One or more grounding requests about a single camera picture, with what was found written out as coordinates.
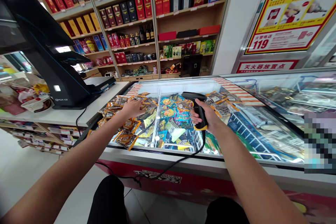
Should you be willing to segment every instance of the pixelated area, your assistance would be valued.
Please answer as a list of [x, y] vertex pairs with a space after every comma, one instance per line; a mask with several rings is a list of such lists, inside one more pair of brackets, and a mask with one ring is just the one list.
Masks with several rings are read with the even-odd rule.
[[304, 172], [336, 174], [336, 114], [305, 113]]

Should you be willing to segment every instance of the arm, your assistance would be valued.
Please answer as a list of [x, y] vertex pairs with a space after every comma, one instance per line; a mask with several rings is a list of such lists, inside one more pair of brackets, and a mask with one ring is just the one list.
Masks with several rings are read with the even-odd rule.
[[[239, 138], [223, 123], [206, 103], [204, 108], [208, 131], [217, 139], [225, 164], [250, 223], [307, 224], [308, 221], [289, 200], [274, 180], [249, 153]], [[191, 110], [194, 123], [201, 122]]]
[[102, 128], [59, 159], [5, 214], [0, 223], [54, 223], [63, 204], [98, 160], [125, 121], [144, 113], [142, 101], [130, 101]]

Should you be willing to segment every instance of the white counter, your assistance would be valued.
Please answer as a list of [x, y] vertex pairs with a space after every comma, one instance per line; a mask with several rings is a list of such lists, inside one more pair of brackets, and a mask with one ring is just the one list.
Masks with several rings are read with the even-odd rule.
[[[78, 120], [78, 126], [87, 127], [90, 125], [90, 120], [95, 114], [105, 106], [105, 104], [111, 100], [122, 88], [124, 88], [129, 82], [116, 82], [109, 90], [101, 94], [101, 96], [91, 103], [85, 113]], [[61, 124], [61, 125], [76, 125], [77, 117], [83, 112], [83, 110], [48, 110], [34, 114], [33, 112], [26, 111], [18, 115], [12, 115], [8, 112], [0, 113], [0, 119], [5, 120], [17, 120], [17, 121], [31, 121], [34, 123], [49, 123], [49, 124]]]

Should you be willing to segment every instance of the person's left hand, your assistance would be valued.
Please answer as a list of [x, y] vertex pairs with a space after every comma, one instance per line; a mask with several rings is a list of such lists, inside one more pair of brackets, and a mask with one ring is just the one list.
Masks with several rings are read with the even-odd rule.
[[144, 114], [145, 110], [140, 110], [142, 100], [130, 100], [125, 103], [124, 107], [119, 113], [124, 114], [127, 118], [138, 117]]

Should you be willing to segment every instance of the barcode scanner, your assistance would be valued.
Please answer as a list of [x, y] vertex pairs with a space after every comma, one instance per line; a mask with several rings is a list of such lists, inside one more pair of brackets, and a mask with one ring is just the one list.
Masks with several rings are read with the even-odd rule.
[[195, 112], [199, 115], [199, 117], [202, 119], [202, 122], [199, 122], [195, 124], [194, 129], [197, 131], [204, 131], [208, 128], [208, 122], [205, 117], [204, 109], [199, 106], [195, 100], [199, 99], [200, 101], [204, 102], [207, 99], [207, 96], [199, 93], [192, 93], [192, 92], [183, 92], [182, 97], [184, 99], [192, 101], [192, 104], [194, 106]]

